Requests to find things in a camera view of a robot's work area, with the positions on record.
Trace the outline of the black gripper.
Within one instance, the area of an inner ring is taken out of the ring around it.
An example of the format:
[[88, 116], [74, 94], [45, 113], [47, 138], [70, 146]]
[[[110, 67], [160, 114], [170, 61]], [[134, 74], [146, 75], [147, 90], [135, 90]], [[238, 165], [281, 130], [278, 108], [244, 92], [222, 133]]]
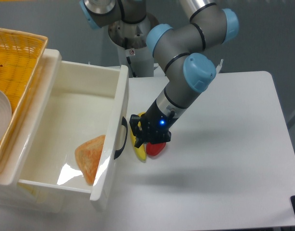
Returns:
[[170, 127], [175, 123], [175, 110], [164, 114], [156, 101], [142, 115], [132, 114], [129, 124], [135, 137], [134, 147], [140, 148], [143, 143], [159, 144], [171, 141]]

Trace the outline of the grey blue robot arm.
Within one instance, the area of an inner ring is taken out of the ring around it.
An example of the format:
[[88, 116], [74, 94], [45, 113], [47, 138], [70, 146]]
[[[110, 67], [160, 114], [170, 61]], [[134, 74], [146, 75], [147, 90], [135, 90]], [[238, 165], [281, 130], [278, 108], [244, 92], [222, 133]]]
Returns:
[[169, 142], [170, 127], [217, 74], [203, 51], [237, 36], [237, 15], [212, 0], [183, 0], [189, 23], [176, 30], [158, 24], [144, 0], [82, 0], [79, 4], [92, 28], [108, 27], [112, 42], [125, 50], [130, 68], [137, 62], [130, 50], [147, 49], [147, 57], [158, 62], [169, 83], [148, 110], [131, 115], [129, 123], [137, 148]]

